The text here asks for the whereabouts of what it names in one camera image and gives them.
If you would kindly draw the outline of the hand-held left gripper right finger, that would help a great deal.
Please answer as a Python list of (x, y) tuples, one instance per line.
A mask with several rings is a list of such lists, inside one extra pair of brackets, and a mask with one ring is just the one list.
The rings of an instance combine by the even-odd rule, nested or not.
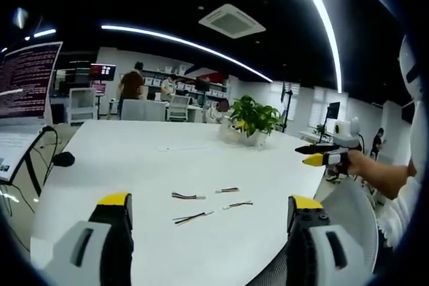
[(288, 199), (287, 285), (364, 285), (363, 249), (316, 200)]

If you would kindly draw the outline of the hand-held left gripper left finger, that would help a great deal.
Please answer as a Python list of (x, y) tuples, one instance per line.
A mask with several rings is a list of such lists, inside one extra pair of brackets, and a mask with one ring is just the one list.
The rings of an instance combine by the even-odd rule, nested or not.
[(132, 194), (99, 200), (88, 220), (70, 228), (43, 269), (50, 285), (130, 285), (134, 241)]

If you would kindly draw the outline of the person's right hand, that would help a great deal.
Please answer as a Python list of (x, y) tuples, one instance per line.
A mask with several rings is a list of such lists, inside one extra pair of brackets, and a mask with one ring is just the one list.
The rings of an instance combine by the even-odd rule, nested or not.
[(346, 164), (338, 163), (334, 166), (336, 173), (362, 176), (364, 172), (364, 165), (366, 156), (359, 150), (350, 149), (347, 151)]

